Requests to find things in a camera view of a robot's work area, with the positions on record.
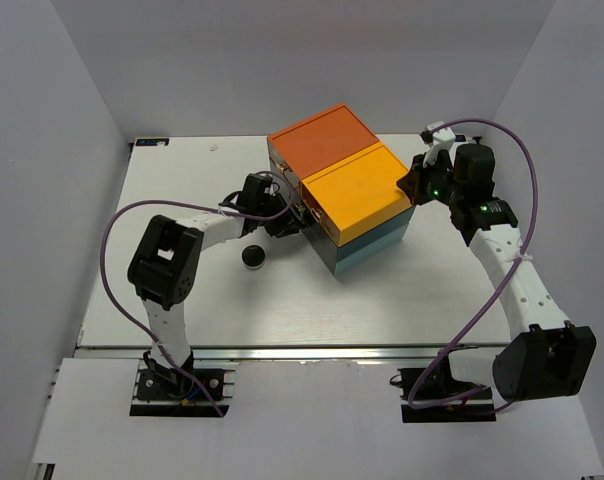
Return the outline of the black round compact jar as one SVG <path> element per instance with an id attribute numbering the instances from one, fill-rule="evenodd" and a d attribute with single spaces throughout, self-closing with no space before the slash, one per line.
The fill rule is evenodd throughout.
<path id="1" fill-rule="evenodd" d="M 265 250 L 259 245 L 249 245 L 241 253 L 244 266 L 249 270 L 260 269 L 266 261 Z"/>

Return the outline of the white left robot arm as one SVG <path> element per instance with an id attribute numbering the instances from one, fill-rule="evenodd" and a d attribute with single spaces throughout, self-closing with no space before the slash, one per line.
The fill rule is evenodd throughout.
<path id="1" fill-rule="evenodd" d="M 260 227 L 276 238 L 297 233 L 300 224 L 290 207 L 274 176 L 258 172 L 248 175 L 243 188 L 212 212 L 182 219 L 156 215 L 149 221 L 127 278 L 142 301 L 151 333 L 145 365 L 170 398 L 184 398 L 196 387 L 184 302 L 193 289 L 200 255 Z"/>

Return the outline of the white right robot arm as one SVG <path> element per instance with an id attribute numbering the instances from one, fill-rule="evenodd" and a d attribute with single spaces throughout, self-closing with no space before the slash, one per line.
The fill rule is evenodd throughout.
<path id="1" fill-rule="evenodd" d="M 398 187 L 415 205 L 447 206 L 453 226 L 484 268 L 507 320 L 510 342 L 503 349 L 455 345 L 433 372 L 435 390 L 459 397 L 471 385 L 491 388 L 509 402 L 574 396 L 596 348 L 588 326 L 576 326 L 558 307 L 532 259 L 526 255 L 518 220 L 495 196 L 493 151 L 463 144 L 418 154 Z"/>

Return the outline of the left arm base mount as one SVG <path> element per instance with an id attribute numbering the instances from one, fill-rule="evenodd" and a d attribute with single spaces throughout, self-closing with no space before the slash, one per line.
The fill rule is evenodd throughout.
<path id="1" fill-rule="evenodd" d="M 159 365 L 147 351 L 139 362 L 129 415 L 157 418 L 223 418 L 234 395 L 235 374 L 229 368 L 183 368 L 205 388 L 172 367 Z"/>

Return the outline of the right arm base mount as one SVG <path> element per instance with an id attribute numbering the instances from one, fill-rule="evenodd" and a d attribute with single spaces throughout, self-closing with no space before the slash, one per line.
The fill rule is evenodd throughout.
<path id="1" fill-rule="evenodd" d="M 422 371 L 422 368 L 400 368 L 389 379 L 389 384 L 401 391 L 401 416 L 404 424 L 488 423 L 496 421 L 497 414 L 494 412 L 493 395 L 488 389 L 446 405 L 428 409 L 411 408 L 408 404 L 409 393 Z M 447 375 L 433 373 L 417 391 L 414 401 L 416 403 L 434 402 L 464 393 L 472 388 L 473 385 L 470 383 L 459 382 Z"/>

